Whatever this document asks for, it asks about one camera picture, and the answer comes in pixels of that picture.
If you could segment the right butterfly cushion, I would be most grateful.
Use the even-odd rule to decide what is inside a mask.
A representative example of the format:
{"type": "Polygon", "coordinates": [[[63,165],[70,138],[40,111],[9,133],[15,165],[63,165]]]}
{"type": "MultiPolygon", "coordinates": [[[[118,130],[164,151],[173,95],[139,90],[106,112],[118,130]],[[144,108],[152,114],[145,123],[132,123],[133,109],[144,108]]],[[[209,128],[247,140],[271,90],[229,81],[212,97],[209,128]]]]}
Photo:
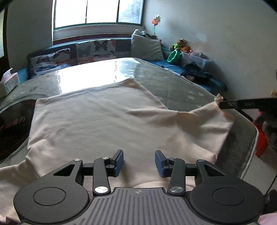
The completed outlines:
{"type": "Polygon", "coordinates": [[[79,65],[90,62],[116,59],[116,41],[100,39],[76,44],[77,62],[79,65]]]}

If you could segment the butterfly cushion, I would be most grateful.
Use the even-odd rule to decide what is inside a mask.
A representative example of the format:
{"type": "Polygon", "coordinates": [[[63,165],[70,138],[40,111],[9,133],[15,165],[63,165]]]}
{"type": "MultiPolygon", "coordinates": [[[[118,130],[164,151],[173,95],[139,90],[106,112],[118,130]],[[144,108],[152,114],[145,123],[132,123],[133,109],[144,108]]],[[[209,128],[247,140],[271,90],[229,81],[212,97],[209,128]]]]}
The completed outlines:
{"type": "Polygon", "coordinates": [[[68,67],[71,67],[69,48],[61,49],[45,55],[35,56],[29,60],[31,78],[68,67]]]}
{"type": "Polygon", "coordinates": [[[79,65],[90,62],[116,59],[116,41],[100,39],[76,44],[77,62],[79,65]]]}

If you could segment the red object on floor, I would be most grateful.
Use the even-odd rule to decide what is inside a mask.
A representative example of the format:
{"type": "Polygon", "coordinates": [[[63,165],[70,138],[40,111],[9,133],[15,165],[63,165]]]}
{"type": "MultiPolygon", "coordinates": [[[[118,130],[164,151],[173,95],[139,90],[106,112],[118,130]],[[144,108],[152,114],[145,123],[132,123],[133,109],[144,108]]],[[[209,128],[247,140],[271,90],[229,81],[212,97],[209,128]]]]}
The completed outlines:
{"type": "Polygon", "coordinates": [[[269,143],[268,140],[266,138],[266,135],[263,131],[263,120],[261,117],[257,117],[253,124],[255,125],[255,127],[258,130],[258,142],[257,142],[257,148],[256,148],[256,153],[255,155],[257,157],[260,157],[268,148],[269,143]]]}

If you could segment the grey square pillow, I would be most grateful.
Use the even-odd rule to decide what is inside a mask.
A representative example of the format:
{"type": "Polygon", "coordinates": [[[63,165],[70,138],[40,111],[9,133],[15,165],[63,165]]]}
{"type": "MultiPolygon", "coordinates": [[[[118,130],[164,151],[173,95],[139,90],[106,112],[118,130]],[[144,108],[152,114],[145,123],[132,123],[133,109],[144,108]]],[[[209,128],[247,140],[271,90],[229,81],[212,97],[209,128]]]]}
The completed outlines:
{"type": "Polygon", "coordinates": [[[134,30],[131,35],[130,56],[142,60],[163,60],[162,46],[159,40],[144,37],[145,32],[134,30]]]}

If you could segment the left butterfly cushion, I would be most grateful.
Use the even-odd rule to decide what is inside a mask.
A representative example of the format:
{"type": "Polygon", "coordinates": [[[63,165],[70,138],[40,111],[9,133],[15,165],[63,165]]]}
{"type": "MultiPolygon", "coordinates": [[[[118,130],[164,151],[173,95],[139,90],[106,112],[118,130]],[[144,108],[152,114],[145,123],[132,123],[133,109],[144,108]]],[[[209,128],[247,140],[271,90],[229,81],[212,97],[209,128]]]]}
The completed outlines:
{"type": "Polygon", "coordinates": [[[61,49],[45,55],[35,56],[29,60],[31,78],[68,67],[71,67],[69,48],[61,49]]]}

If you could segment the dark clothes pile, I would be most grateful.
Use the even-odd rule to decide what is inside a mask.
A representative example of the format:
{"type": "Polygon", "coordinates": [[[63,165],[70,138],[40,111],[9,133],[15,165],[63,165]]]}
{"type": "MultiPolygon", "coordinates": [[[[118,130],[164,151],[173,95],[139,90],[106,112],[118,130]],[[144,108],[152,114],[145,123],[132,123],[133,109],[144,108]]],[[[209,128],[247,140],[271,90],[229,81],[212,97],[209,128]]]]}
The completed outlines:
{"type": "Polygon", "coordinates": [[[180,75],[187,80],[198,84],[205,84],[213,77],[211,73],[205,72],[194,62],[183,65],[182,73],[180,75]]]}

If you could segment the grey quilted star table cover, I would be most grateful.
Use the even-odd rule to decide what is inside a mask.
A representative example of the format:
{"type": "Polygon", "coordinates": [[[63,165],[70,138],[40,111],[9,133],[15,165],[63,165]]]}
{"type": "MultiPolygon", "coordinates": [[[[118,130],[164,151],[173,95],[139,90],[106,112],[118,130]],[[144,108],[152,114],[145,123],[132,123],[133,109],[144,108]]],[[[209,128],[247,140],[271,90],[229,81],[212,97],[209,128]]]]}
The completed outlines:
{"type": "MultiPolygon", "coordinates": [[[[149,62],[121,58],[57,70],[18,84],[1,99],[1,109],[12,104],[99,87],[134,78],[168,109],[190,111],[214,100],[214,95],[176,73],[149,62]]],[[[230,110],[234,124],[219,154],[217,165],[244,178],[252,161],[258,132],[242,113],[230,110]]]]}

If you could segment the colourful pinwheel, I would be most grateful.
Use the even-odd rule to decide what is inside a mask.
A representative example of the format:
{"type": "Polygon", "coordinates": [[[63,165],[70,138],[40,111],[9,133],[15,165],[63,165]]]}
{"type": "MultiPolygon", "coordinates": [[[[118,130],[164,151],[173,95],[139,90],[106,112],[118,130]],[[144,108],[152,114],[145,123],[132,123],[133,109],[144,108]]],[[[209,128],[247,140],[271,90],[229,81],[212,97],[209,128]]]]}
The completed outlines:
{"type": "Polygon", "coordinates": [[[160,15],[156,15],[152,18],[151,23],[153,25],[153,32],[156,35],[156,26],[160,23],[160,15]]]}

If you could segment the cream white garment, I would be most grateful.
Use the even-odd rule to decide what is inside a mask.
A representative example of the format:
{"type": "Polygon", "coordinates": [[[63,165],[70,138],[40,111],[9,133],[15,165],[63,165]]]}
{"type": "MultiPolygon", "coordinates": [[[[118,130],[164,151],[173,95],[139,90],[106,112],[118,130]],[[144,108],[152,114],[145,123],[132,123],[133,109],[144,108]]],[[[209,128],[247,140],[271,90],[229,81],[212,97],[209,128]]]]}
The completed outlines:
{"type": "Polygon", "coordinates": [[[124,153],[124,165],[111,187],[167,187],[154,153],[217,161],[234,123],[218,107],[221,97],[190,112],[169,110],[137,81],[85,89],[36,102],[28,154],[17,165],[1,168],[1,222],[19,218],[13,206],[26,184],[74,160],[86,163],[124,153]]]}

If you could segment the plush toy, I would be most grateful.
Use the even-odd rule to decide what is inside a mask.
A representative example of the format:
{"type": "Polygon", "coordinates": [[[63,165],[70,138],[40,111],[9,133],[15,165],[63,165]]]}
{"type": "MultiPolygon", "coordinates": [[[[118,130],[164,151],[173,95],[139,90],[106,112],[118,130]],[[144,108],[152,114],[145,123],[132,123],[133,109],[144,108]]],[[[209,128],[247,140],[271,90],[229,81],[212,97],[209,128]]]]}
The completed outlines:
{"type": "Polygon", "coordinates": [[[190,52],[191,48],[188,46],[188,43],[185,39],[179,39],[175,44],[173,44],[170,48],[170,51],[178,50],[180,52],[190,52]]]}

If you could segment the tissue box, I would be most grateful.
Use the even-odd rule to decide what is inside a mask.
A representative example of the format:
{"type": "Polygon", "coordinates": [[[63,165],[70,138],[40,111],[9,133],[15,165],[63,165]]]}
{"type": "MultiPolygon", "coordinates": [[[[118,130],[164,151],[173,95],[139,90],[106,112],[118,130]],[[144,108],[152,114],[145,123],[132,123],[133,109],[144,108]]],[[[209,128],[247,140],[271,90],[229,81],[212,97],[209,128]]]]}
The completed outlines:
{"type": "Polygon", "coordinates": [[[12,68],[7,70],[0,82],[0,98],[7,96],[18,84],[18,73],[11,73],[12,68]]]}

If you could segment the clear plastic storage box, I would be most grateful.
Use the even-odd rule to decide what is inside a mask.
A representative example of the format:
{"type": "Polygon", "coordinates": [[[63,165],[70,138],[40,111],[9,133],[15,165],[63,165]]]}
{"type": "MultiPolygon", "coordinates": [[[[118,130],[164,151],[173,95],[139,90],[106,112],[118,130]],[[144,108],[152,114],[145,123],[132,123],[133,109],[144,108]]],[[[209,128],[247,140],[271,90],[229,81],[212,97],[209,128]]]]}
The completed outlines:
{"type": "Polygon", "coordinates": [[[191,51],[190,53],[182,52],[181,54],[182,54],[181,65],[195,63],[198,67],[203,69],[209,63],[212,62],[212,60],[208,59],[201,52],[191,51]]]}

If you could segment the blue corner sofa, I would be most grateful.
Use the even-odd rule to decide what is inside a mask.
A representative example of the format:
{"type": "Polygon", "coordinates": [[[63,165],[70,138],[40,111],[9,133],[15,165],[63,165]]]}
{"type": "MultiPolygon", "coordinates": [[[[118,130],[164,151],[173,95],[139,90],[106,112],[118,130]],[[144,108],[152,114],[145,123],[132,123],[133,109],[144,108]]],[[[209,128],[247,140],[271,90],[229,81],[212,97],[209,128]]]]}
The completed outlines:
{"type": "MultiPolygon", "coordinates": [[[[130,53],[131,53],[131,35],[117,35],[115,37],[108,37],[108,38],[100,38],[100,39],[114,39],[116,41],[116,46],[115,46],[115,56],[116,59],[118,58],[128,58],[131,57],[130,53]]],[[[58,45],[54,45],[52,47],[43,49],[43,50],[39,50],[37,52],[33,52],[27,55],[27,67],[21,68],[20,70],[18,70],[18,75],[19,75],[19,80],[21,82],[27,81],[29,79],[31,79],[30,77],[30,70],[29,70],[29,60],[32,57],[35,56],[40,56],[40,55],[45,55],[45,54],[49,54],[49,53],[53,53],[56,52],[58,50],[61,49],[65,49],[65,48],[69,48],[70,49],[70,64],[71,67],[72,66],[76,66],[79,65],[77,62],[77,51],[76,51],[76,44],[81,43],[81,42],[87,42],[87,41],[91,41],[91,40],[100,40],[100,39],[87,39],[87,40],[78,40],[75,42],[66,42],[64,44],[58,44],[58,45]]],[[[162,43],[162,53],[164,56],[163,60],[144,60],[147,61],[151,64],[154,64],[156,66],[168,69],[170,71],[176,72],[179,75],[182,73],[182,67],[183,65],[181,65],[181,59],[178,62],[177,65],[172,65],[169,64],[167,62],[167,58],[170,55],[170,53],[172,51],[169,50],[169,48],[165,48],[162,43]]],[[[211,73],[211,75],[213,76],[207,83],[205,84],[198,84],[200,86],[202,86],[203,88],[205,88],[207,91],[209,91],[210,93],[212,93],[213,95],[217,95],[218,93],[221,93],[223,91],[227,91],[227,86],[222,83],[221,81],[217,80],[215,78],[215,74],[216,74],[216,70],[214,68],[214,63],[211,62],[209,63],[206,67],[204,67],[202,70],[204,70],[205,72],[209,72],[211,73]]]]}

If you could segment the window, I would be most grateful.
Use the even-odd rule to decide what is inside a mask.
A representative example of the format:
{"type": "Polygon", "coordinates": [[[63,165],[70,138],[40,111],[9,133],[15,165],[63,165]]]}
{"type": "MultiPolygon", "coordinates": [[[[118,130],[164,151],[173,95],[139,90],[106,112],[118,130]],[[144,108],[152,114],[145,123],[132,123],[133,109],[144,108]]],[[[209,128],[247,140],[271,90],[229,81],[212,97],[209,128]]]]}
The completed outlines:
{"type": "Polygon", "coordinates": [[[54,2],[54,29],[98,24],[142,25],[144,1],[77,0],[54,2]]]}

